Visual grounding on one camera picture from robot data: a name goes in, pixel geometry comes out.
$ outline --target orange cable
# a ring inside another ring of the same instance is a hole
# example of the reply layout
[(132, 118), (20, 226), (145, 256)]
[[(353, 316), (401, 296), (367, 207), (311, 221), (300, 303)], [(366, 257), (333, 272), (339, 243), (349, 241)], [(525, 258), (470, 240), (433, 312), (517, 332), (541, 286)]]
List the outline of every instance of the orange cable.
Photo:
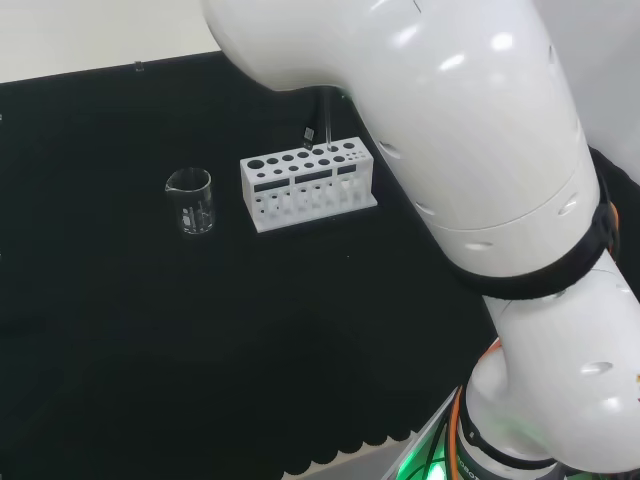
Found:
[(462, 387), (458, 389), (458, 394), (453, 401), (453, 407), (451, 408), (451, 418), (449, 419), (449, 469), (451, 471), (451, 477), (449, 480), (458, 480), (458, 453), (456, 449), (456, 435), (458, 433), (458, 418), (460, 417), (460, 397), (462, 395)]

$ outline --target white test tube rack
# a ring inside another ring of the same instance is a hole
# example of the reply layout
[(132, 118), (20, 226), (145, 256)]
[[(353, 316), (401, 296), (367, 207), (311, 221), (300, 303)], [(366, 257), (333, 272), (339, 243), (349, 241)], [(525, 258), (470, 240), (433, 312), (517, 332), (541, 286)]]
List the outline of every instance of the white test tube rack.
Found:
[(246, 158), (242, 191), (258, 232), (376, 206), (373, 157), (359, 138)]

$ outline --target robotic arm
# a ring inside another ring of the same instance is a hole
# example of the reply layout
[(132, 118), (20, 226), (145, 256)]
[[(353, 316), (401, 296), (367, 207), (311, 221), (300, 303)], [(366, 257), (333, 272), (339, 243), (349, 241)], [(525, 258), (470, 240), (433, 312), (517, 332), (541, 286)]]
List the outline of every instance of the robotic arm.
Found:
[(640, 305), (607, 251), (606, 188), (531, 2), (204, 7), (259, 83), (350, 92), (453, 271), (485, 295), (502, 348), (466, 388), (465, 453), (502, 478), (556, 461), (640, 468)]

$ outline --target black tablecloth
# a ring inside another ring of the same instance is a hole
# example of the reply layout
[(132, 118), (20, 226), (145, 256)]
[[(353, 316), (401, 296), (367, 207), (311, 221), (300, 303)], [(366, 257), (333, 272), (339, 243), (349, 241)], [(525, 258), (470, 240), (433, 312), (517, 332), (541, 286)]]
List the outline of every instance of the black tablecloth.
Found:
[[(221, 54), (0, 86), (3, 480), (276, 479), (406, 438), (464, 381), (493, 328), (379, 159), (377, 208), (255, 233), (238, 161), (300, 146), (314, 98)], [(637, 291), (640, 195), (595, 160)], [(163, 191), (184, 166), (214, 177), (195, 242)]]

